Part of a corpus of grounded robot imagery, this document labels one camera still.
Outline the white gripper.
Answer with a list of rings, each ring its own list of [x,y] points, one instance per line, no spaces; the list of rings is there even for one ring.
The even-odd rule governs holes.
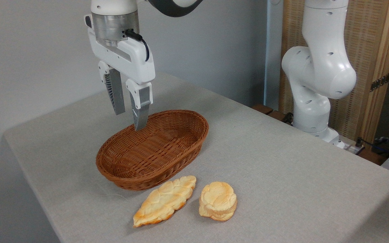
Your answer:
[[[135,130],[147,125],[149,106],[153,104],[152,84],[156,72],[151,49],[141,40],[128,37],[126,30],[139,34],[137,14],[84,16],[88,37],[98,64],[102,83],[105,84],[116,115],[125,112],[121,74],[131,98]]]

